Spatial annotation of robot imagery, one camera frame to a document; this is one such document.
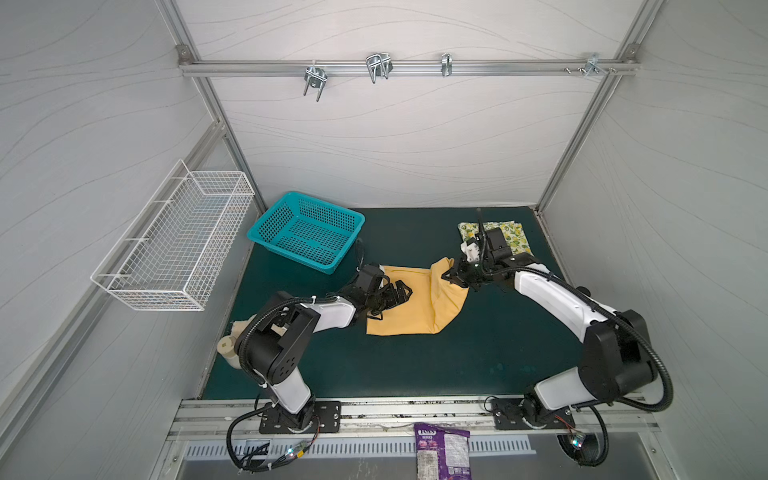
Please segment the tan yellow skirt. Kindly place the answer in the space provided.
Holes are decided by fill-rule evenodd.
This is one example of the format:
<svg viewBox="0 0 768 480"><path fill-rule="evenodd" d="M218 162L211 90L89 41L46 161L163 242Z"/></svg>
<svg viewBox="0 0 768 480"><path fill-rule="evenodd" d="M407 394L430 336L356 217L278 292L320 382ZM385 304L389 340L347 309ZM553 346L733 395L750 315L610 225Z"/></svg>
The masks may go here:
<svg viewBox="0 0 768 480"><path fill-rule="evenodd" d="M382 313L381 320L368 319L366 333L373 336L437 334L461 312L469 290L442 279L454 260L442 258L429 269L384 266L393 281L401 280L412 290L408 301Z"/></svg>

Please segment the lemon print skirt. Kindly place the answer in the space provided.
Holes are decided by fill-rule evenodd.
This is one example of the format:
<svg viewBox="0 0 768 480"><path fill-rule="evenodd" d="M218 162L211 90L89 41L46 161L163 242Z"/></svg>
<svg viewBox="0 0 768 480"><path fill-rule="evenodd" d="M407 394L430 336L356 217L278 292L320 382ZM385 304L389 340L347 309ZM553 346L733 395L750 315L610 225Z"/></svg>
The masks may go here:
<svg viewBox="0 0 768 480"><path fill-rule="evenodd" d="M468 242L470 238L479 237L480 229L478 223L460 222L457 227L463 242ZM521 224L515 221L484 222L483 227L486 232L499 228L507 245L514 253L531 253L528 239Z"/></svg>

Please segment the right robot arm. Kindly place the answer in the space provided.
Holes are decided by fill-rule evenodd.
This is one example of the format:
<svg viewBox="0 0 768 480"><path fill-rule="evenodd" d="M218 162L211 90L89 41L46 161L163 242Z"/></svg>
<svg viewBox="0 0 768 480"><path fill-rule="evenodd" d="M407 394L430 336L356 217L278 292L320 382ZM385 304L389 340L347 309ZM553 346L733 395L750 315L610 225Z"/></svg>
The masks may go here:
<svg viewBox="0 0 768 480"><path fill-rule="evenodd" d="M498 228L481 229L461 245L461 258L442 277L462 288L509 282L581 342L577 366L536 383L519 409L535 428L566 408L619 403L645 412L668 409L671 374L653 348L645 319L594 300L528 252L516 253Z"/></svg>

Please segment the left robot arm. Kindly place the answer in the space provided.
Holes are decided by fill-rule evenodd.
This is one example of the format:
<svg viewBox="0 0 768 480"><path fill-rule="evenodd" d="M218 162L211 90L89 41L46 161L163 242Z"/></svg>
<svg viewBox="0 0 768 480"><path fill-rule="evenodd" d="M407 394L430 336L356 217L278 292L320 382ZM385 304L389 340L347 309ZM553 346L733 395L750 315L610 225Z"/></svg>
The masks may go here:
<svg viewBox="0 0 768 480"><path fill-rule="evenodd" d="M299 416L314 402L299 371L314 334L347 328L360 318L381 320L384 311L407 303L412 294L378 264L359 267L337 292L296 297L280 291L238 335L234 353L240 369L267 390L275 406Z"/></svg>

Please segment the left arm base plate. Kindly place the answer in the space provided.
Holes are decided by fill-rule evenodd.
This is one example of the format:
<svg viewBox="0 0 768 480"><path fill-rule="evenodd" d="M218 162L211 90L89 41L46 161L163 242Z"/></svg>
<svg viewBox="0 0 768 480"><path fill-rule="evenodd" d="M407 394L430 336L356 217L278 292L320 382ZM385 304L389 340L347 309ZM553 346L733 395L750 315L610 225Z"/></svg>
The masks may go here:
<svg viewBox="0 0 768 480"><path fill-rule="evenodd" d="M260 434L338 433L341 422L339 401L311 399L298 413L290 413L283 406L270 406L259 425Z"/></svg>

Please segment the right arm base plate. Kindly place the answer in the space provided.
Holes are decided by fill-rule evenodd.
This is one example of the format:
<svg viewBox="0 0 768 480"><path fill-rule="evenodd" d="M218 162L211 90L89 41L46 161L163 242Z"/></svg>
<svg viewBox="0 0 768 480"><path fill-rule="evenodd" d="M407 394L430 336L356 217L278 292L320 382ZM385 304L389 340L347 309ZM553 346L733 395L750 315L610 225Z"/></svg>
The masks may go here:
<svg viewBox="0 0 768 480"><path fill-rule="evenodd" d="M568 407L548 410L529 397L500 398L489 396L484 410L492 416L497 430L569 430L575 421Z"/></svg>

